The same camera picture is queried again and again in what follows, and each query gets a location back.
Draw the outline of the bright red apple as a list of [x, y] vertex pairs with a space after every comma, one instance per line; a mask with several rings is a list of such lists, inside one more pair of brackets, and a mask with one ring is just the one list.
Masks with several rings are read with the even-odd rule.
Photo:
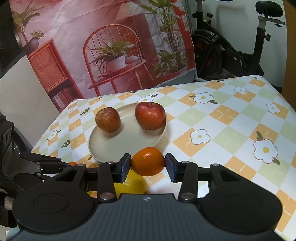
[[144, 130], [155, 131], [166, 122], [165, 109], [155, 102], [141, 102], [135, 108], [135, 118]]

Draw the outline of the beige round plate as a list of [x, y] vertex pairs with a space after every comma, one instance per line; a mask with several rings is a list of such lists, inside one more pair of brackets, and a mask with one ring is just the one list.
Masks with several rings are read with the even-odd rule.
[[137, 103], [131, 103], [117, 110], [121, 126], [115, 132], [107, 133], [98, 126], [94, 127], [88, 140], [88, 148], [90, 155], [96, 161], [118, 162], [125, 153], [133, 156], [141, 149], [156, 146], [161, 140], [167, 121], [158, 130], [144, 130], [135, 118], [136, 106]]

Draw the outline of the dull red apple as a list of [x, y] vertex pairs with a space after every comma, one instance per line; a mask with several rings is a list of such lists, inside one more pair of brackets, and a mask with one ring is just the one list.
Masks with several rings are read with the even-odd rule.
[[107, 133], [115, 132], [121, 125], [119, 113], [112, 107], [101, 109], [95, 116], [95, 122], [101, 130]]

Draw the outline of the red printed backdrop cloth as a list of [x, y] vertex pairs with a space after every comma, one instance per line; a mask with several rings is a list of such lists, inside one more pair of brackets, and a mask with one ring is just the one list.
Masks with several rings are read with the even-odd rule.
[[10, 1], [28, 60], [55, 107], [153, 88], [191, 70], [181, 1]]

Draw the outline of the yellow lemon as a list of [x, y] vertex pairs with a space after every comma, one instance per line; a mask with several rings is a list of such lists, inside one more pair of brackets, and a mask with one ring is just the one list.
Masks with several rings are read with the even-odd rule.
[[119, 198], [121, 194], [147, 194], [148, 186], [142, 176], [130, 169], [125, 182], [114, 183], [114, 188]]

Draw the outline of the checkered floral tablecloth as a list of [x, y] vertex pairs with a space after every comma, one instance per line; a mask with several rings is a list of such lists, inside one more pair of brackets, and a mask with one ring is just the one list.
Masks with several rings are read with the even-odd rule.
[[75, 100], [33, 151], [91, 164], [87, 141], [104, 107], [155, 101], [168, 124], [157, 148], [201, 167], [221, 164], [275, 194], [283, 205], [276, 232], [295, 239], [295, 111], [256, 75]]

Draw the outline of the orange mandarin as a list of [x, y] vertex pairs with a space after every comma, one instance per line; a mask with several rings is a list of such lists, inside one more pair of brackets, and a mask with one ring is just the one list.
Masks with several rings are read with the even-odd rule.
[[76, 163], [76, 162], [73, 162], [73, 161], [69, 162], [68, 164], [69, 164], [70, 166], [75, 166], [75, 165], [77, 165], [77, 163]]
[[165, 168], [165, 158], [160, 150], [147, 147], [138, 151], [131, 160], [131, 167], [140, 176], [154, 176]]

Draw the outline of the brown kiwi left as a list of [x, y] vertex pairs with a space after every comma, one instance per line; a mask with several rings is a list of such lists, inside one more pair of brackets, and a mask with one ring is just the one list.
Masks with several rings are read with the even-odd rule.
[[99, 166], [98, 163], [92, 163], [89, 165], [89, 168], [97, 168]]

